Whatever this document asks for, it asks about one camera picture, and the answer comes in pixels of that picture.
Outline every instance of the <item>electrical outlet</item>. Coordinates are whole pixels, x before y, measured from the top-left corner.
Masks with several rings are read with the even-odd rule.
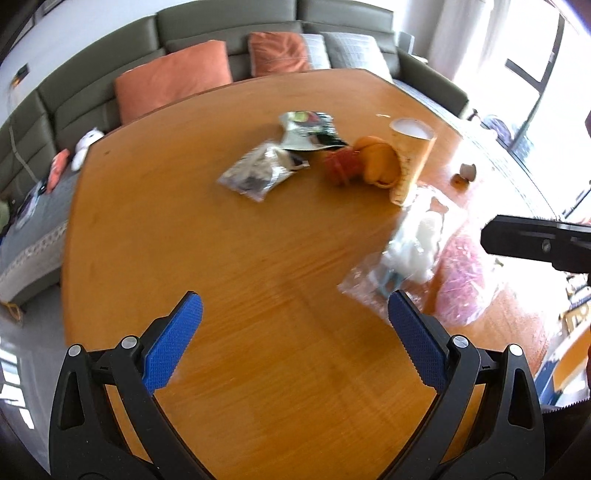
[[[20,69],[18,69],[17,74],[12,78],[12,87],[16,87],[19,83],[22,82],[24,77],[29,74],[29,64],[25,63]]]

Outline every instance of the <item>white wall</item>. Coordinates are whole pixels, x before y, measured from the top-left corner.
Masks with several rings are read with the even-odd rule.
[[[25,63],[30,73],[14,91],[13,108],[51,72],[91,43],[138,18],[188,1],[65,0],[43,17],[0,65],[0,124],[8,116],[10,82]],[[414,53],[427,54],[443,0],[365,1],[395,11],[395,30],[414,35]]]
[[[189,0],[66,0],[43,17],[0,65],[0,124],[7,118],[8,87],[18,69],[30,73],[15,89],[18,104],[51,72],[96,40],[138,18]]]
[[[400,30],[414,35],[413,54],[426,57],[443,9],[443,0],[399,0]]]

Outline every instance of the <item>blue gripper pad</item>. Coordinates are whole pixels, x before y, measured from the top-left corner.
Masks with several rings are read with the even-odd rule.
[[[144,385],[150,395],[167,385],[174,369],[201,324],[203,304],[195,292],[187,292],[170,314],[170,321],[144,357]]]
[[[422,382],[441,394],[447,385],[446,354],[413,308],[412,301],[395,291],[388,299],[388,320],[396,330],[404,349],[417,369]]]

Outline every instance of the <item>sofa armrest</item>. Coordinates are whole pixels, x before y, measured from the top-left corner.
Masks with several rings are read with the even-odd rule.
[[[468,95],[460,87],[400,49],[398,58],[400,79],[404,83],[416,88],[459,118],[469,114]]]

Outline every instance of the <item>plastic bag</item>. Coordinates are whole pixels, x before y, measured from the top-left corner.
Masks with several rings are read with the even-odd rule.
[[[269,190],[309,163],[273,141],[265,141],[238,160],[218,179],[231,190],[262,202]]]
[[[321,112],[287,112],[279,117],[285,134],[281,147],[286,150],[315,151],[346,147],[339,138],[330,115]]]
[[[435,317],[446,327],[474,322],[501,289],[499,269],[495,257],[481,247],[477,233],[456,235],[441,256],[443,283],[437,293]]]
[[[370,307],[388,321],[389,295],[401,288],[419,309],[428,294],[447,241],[466,212],[436,188],[421,183],[381,254],[368,255],[338,286],[342,293]]]
[[[22,226],[27,223],[29,218],[33,216],[35,213],[35,209],[37,208],[37,203],[39,202],[39,197],[41,196],[41,188],[43,187],[43,182],[39,181],[35,184],[33,189],[27,193],[22,205],[18,208],[17,211],[17,221],[15,223],[15,229],[20,230]]]

